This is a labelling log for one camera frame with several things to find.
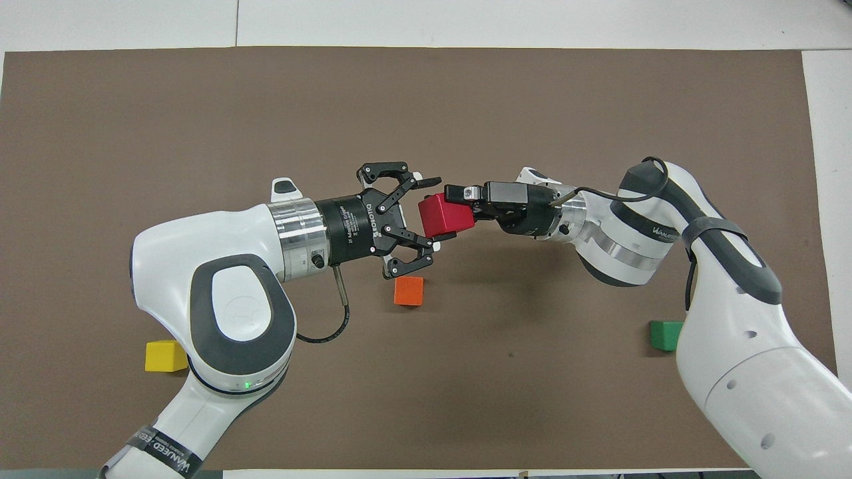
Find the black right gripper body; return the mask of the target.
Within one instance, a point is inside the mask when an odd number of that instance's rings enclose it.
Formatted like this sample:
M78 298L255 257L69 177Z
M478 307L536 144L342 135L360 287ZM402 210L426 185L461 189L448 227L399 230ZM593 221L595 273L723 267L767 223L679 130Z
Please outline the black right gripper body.
M485 212L505 233L545 236L560 217L560 210L552 206L557 197L553 188L521 182L487 182Z

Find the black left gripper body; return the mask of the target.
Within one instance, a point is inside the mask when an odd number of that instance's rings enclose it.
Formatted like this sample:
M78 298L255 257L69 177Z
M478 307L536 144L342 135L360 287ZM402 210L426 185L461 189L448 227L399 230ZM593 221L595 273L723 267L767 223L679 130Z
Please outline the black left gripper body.
M385 227L405 228L401 206L380 210L387 195L377 189L365 189L357 195L316 202L327 227L329 263L338 265L355 259L389 255L399 240L386 236Z

